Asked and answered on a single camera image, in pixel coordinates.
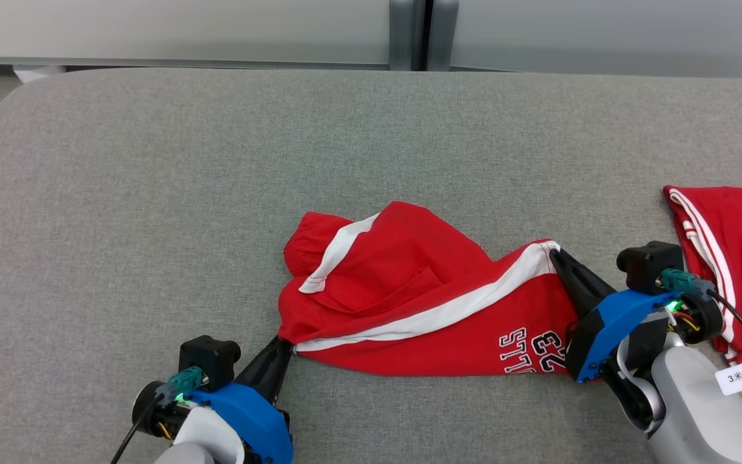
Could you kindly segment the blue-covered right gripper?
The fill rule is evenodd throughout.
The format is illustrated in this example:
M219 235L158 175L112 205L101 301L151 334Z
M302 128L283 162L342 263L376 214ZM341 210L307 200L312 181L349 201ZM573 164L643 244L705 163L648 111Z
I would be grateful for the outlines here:
M564 249L551 250L549 258L579 318L566 347L566 370L575 382L598 377L601 364L616 354L624 340L628 340L628 353L622 358L630 368L654 359L669 326L665 308L678 302L680 293L616 293Z

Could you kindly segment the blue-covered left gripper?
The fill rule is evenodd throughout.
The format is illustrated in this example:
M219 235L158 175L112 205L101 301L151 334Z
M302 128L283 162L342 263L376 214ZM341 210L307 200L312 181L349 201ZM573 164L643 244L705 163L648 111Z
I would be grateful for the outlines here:
M193 391L189 441L216 464L245 464L245 449L260 464L292 464L289 427L277 404L292 358L291 342L274 337L230 383L215 392Z

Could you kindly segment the red shorts with white stripe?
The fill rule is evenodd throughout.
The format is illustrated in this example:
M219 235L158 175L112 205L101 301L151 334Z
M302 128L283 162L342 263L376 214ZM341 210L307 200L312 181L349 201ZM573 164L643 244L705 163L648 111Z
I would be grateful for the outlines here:
M429 209L364 220L307 212L283 250L278 335L295 353L380 376L565 374L577 320L554 240L492 259Z

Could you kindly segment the grey partition post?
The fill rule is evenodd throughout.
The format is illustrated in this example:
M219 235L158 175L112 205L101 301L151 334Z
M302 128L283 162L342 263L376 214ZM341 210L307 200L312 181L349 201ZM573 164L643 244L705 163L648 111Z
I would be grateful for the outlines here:
M427 0L428 26L424 31L425 70L447 72L450 70L453 42L459 13L460 0Z
M389 70L420 70L424 18L425 0L388 0Z

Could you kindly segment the grey panel base rail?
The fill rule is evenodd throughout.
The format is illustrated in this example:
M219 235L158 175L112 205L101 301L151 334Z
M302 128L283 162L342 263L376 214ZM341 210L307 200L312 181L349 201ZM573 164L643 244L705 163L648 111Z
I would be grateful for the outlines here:
M212 68L212 70L388 70L388 64L292 63L271 61L197 61L197 59L75 59L0 57L0 66L74 66L85 68Z

